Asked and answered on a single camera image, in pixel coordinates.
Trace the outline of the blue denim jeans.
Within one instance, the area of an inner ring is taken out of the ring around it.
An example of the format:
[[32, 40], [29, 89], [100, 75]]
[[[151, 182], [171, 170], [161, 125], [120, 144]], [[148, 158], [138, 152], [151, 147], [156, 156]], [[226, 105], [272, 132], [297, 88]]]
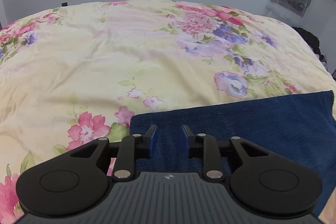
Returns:
[[318, 173], [323, 191], [314, 214], [320, 215], [335, 188], [334, 94], [292, 94], [222, 105], [135, 115], [130, 133], [156, 126], [153, 156], [137, 161], [137, 169], [194, 172], [198, 159], [187, 156], [183, 126], [227, 141], [239, 136]]

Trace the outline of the floral yellow bed quilt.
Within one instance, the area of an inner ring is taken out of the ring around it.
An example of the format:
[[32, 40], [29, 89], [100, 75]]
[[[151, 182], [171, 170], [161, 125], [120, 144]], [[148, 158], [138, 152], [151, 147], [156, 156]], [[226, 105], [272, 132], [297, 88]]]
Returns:
[[287, 24], [226, 6], [160, 0], [58, 7], [1, 30], [1, 223], [23, 211], [25, 170], [134, 115], [335, 90]]

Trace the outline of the black clothes pile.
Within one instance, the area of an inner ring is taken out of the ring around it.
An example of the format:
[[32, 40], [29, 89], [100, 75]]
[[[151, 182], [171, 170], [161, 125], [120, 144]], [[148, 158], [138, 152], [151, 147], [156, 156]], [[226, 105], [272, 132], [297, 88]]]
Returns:
[[317, 56], [322, 65], [327, 69], [326, 56], [321, 53], [319, 48], [319, 39], [312, 34], [311, 32], [301, 28], [301, 27], [292, 27], [299, 35], [305, 40], [307, 45], [311, 48], [314, 54]]

